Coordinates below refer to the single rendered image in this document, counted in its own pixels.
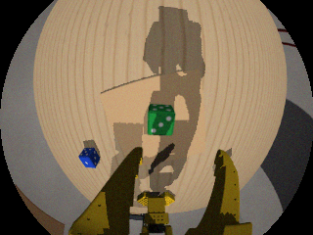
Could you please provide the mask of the blue die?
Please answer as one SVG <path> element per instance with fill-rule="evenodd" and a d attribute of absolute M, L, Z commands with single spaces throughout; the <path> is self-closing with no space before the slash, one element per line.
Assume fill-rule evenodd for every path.
<path fill-rule="evenodd" d="M 97 154 L 95 148 L 84 148 L 78 157 L 85 167 L 96 168 L 100 160 L 100 157 Z"/>

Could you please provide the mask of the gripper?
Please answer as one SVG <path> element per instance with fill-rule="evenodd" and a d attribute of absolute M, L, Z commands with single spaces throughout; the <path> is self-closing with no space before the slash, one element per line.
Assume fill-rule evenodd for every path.
<path fill-rule="evenodd" d="M 72 224 L 68 235 L 128 235 L 130 207 L 133 207 L 135 178 L 143 160 L 143 148 L 134 148 L 110 179 Z M 230 157 L 218 150 L 214 160 L 215 182 L 197 228 L 185 235 L 252 235 L 252 223 L 240 223 L 238 172 Z"/>

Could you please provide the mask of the green die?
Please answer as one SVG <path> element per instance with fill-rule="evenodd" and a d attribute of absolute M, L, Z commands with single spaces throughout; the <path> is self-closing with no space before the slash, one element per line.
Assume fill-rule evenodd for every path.
<path fill-rule="evenodd" d="M 171 136 L 175 115 L 171 105 L 150 104 L 148 109 L 148 134 Z"/>

